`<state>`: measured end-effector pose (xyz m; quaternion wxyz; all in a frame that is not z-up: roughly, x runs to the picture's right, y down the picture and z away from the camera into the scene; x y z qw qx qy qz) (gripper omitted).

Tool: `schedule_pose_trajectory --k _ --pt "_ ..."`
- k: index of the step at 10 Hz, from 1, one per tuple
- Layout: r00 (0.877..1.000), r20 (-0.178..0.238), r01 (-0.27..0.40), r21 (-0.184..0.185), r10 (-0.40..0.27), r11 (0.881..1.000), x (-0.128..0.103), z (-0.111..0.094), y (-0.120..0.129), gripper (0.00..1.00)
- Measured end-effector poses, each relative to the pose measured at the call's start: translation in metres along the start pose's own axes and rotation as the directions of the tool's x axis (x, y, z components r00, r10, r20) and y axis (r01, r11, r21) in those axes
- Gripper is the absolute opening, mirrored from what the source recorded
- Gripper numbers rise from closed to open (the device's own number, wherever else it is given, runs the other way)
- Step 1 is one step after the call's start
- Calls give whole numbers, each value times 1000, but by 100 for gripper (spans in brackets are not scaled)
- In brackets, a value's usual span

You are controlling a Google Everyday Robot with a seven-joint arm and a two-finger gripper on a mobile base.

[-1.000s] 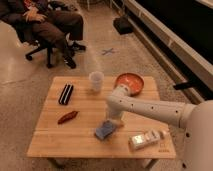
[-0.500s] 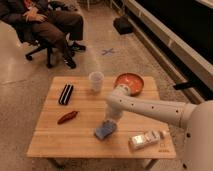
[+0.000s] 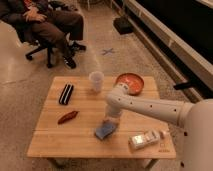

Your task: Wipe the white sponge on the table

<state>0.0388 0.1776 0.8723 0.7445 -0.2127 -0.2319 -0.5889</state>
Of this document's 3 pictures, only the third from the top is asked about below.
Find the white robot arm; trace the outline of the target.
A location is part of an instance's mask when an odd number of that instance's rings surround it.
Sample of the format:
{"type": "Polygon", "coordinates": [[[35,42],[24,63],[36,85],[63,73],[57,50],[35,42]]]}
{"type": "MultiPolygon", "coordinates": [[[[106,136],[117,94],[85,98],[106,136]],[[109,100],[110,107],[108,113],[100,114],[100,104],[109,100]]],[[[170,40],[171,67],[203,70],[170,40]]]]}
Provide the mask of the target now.
{"type": "Polygon", "coordinates": [[[106,95],[106,103],[111,117],[125,109],[183,128],[180,171],[213,171],[213,99],[190,103],[134,97],[125,84],[118,84],[106,95]]]}

